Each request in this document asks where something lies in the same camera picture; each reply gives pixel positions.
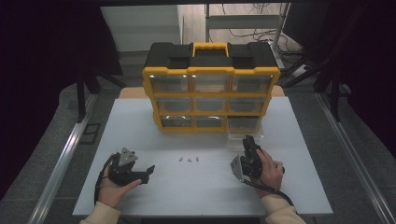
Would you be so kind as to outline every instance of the metal pole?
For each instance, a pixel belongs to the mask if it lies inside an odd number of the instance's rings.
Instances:
[[[282,32],[283,24],[285,23],[286,14],[288,13],[289,5],[290,5],[290,3],[287,3],[285,5],[285,8],[283,8],[283,10],[280,12],[279,25],[278,25],[278,27],[276,29],[274,42],[273,42],[273,44],[271,46],[273,51],[277,51],[277,42],[279,42],[280,32]]]
[[[209,42],[209,4],[205,5],[205,42]]]

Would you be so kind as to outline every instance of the person's hand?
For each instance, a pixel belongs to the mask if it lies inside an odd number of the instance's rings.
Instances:
[[[262,175],[260,179],[250,178],[253,183],[265,184],[276,190],[280,190],[283,178],[283,164],[281,161],[273,161],[272,157],[265,150],[256,149],[257,154],[262,160]],[[260,198],[271,194],[262,189],[255,189]]]
[[[124,186],[120,187],[114,184],[108,179],[108,169],[110,165],[105,169],[105,173],[102,178],[102,184],[99,189],[98,202],[104,203],[112,208],[116,208],[122,200],[123,196],[131,189],[136,188],[142,183],[141,179]]]

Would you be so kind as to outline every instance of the transparent drawer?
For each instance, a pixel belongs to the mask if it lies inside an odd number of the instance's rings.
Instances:
[[[191,127],[191,116],[162,116],[164,128]]]
[[[191,111],[190,97],[159,97],[156,100],[160,112]]]
[[[221,128],[224,126],[224,117],[195,116],[195,126],[198,128]]]
[[[230,112],[256,112],[262,111],[264,97],[230,98]]]
[[[233,76],[233,91],[266,92],[272,76]]]
[[[149,76],[154,92],[187,92],[188,76],[151,75]]]
[[[193,75],[192,86],[197,92],[225,92],[228,91],[228,76]]]
[[[262,134],[262,120],[258,116],[229,116],[227,117],[229,138],[240,138],[243,134]]]
[[[193,98],[196,111],[225,111],[227,98],[225,97],[195,97]]]

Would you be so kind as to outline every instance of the white wall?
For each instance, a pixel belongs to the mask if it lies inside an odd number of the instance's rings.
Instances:
[[[117,51],[149,50],[153,42],[181,43],[177,6],[101,9]]]

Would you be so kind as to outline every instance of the person's left hand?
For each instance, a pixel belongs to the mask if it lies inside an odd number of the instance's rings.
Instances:
[[[99,189],[99,197],[98,202],[104,203],[112,208],[116,208],[122,200],[123,196],[131,189],[136,188],[142,183],[141,179],[137,179],[130,184],[120,187],[114,184],[111,180],[108,179],[108,170],[110,165],[108,165],[105,169],[105,173],[102,177],[102,184]]]

